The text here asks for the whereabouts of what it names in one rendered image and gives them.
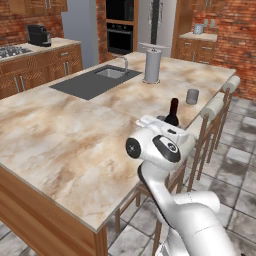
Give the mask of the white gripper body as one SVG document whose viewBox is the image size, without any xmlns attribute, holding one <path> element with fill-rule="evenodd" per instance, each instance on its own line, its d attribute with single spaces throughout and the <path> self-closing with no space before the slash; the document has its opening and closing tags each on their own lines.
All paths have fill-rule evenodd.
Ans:
<svg viewBox="0 0 256 256">
<path fill-rule="evenodd" d="M 135 121 L 136 125 L 139 127 L 146 127 L 147 125 L 154 125 L 156 127 L 162 127 L 164 123 L 153 116 L 144 115 L 140 119 Z"/>
</svg>

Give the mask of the dark wine bottle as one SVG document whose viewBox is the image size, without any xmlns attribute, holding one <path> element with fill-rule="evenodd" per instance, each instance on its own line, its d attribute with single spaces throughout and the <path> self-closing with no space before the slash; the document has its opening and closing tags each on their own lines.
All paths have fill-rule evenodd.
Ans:
<svg viewBox="0 0 256 256">
<path fill-rule="evenodd" d="M 169 114 L 165 118 L 165 122 L 169 123 L 173 126 L 179 125 L 179 120 L 177 117 L 178 103 L 179 103 L 179 101 L 177 98 L 173 98 L 171 100 L 170 111 L 169 111 Z"/>
</svg>

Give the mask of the grey glass cup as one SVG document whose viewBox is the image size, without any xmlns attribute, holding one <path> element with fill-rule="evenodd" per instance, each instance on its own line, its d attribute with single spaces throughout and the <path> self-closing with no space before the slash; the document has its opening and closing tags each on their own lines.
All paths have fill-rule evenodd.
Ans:
<svg viewBox="0 0 256 256">
<path fill-rule="evenodd" d="M 195 105 L 198 101 L 199 91 L 197 89 L 189 89 L 186 95 L 186 103 Z"/>
</svg>

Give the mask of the grey paper towel holder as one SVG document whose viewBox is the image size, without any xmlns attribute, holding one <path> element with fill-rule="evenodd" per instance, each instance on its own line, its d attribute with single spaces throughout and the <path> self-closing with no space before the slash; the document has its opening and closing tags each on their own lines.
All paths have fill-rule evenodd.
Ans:
<svg viewBox="0 0 256 256">
<path fill-rule="evenodd" d="M 161 53 L 163 49 L 169 49 L 169 46 L 155 45 L 140 42 L 140 45 L 146 50 L 145 75 L 143 82 L 147 84 L 157 84 L 159 80 Z"/>
</svg>

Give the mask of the silver tap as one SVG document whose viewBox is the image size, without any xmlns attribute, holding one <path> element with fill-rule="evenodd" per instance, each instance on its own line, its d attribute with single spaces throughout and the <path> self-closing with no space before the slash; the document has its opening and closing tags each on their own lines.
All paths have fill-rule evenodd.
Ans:
<svg viewBox="0 0 256 256">
<path fill-rule="evenodd" d="M 112 57 L 121 58 L 125 61 L 124 74 L 126 74 L 128 71 L 128 59 L 124 55 L 118 55 L 118 54 L 114 54 L 114 53 L 112 53 Z"/>
</svg>

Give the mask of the dark grey sink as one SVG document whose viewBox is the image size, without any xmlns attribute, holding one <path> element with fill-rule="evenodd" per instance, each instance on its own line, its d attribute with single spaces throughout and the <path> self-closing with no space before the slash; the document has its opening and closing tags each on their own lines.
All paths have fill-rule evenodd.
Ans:
<svg viewBox="0 0 256 256">
<path fill-rule="evenodd" d="M 53 85 L 52 88 L 78 98 L 91 100 L 138 75 L 140 72 L 135 70 L 105 65 Z"/>
</svg>

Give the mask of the small wooden base cupboards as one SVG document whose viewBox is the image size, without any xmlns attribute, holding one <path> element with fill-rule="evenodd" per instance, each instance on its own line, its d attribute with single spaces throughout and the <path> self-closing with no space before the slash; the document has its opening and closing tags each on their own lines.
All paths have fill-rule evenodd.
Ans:
<svg viewBox="0 0 256 256">
<path fill-rule="evenodd" d="M 216 42 L 216 34 L 185 33 L 179 38 L 177 58 L 186 61 L 211 64 Z"/>
</svg>

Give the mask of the black built-in oven stack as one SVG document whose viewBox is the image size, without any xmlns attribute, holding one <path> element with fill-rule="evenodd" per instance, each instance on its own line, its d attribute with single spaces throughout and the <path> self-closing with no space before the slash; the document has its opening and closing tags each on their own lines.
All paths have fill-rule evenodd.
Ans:
<svg viewBox="0 0 256 256">
<path fill-rule="evenodd" d="M 106 0 L 108 52 L 125 55 L 137 50 L 138 0 Z"/>
</svg>

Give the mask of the silver fridge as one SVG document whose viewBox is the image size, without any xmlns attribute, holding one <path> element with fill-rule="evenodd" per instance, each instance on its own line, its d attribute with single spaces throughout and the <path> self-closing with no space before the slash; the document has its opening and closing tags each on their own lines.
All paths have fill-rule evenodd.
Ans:
<svg viewBox="0 0 256 256">
<path fill-rule="evenodd" d="M 137 51 L 146 52 L 143 43 L 164 46 L 162 56 L 170 57 L 177 0 L 139 0 Z"/>
</svg>

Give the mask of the wooden base cupboards with hob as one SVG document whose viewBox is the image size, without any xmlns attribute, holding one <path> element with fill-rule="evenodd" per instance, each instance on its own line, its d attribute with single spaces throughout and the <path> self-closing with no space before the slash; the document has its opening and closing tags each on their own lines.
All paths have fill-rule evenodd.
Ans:
<svg viewBox="0 0 256 256">
<path fill-rule="evenodd" d="M 0 58 L 0 100 L 83 69 L 80 41 L 53 38 L 50 47 L 18 48 L 28 52 Z"/>
</svg>

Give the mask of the black coffee machine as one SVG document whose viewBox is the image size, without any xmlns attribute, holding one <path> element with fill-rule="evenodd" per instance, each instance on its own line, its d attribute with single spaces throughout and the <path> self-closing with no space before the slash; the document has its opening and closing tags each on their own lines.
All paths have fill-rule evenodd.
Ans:
<svg viewBox="0 0 256 256">
<path fill-rule="evenodd" d="M 46 30 L 46 27 L 38 25 L 28 25 L 26 27 L 28 35 L 28 43 L 40 47 L 50 47 L 51 46 L 51 35 Z"/>
</svg>

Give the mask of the silver hob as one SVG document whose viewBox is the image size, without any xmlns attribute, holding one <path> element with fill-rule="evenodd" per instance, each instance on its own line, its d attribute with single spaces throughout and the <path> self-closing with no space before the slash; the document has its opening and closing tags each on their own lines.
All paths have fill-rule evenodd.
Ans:
<svg viewBox="0 0 256 256">
<path fill-rule="evenodd" d="M 23 53 L 28 53 L 29 49 L 17 46 L 2 46 L 0 47 L 0 59 L 16 56 Z"/>
</svg>

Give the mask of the wooden wall cupboards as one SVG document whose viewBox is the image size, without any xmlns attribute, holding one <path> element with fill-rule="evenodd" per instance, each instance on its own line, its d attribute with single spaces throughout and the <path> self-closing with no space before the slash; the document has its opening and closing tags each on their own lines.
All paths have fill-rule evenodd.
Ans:
<svg viewBox="0 0 256 256">
<path fill-rule="evenodd" d="M 36 16 L 68 11 L 67 0 L 8 0 L 13 14 Z"/>
</svg>

